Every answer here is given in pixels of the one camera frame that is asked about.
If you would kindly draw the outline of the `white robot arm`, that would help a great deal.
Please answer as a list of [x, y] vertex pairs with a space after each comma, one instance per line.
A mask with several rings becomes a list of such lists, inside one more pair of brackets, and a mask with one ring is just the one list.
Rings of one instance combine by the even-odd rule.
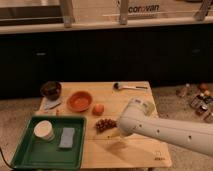
[[132, 98], [117, 119], [123, 136], [143, 135], [213, 157], [213, 124], [151, 117], [154, 104]]

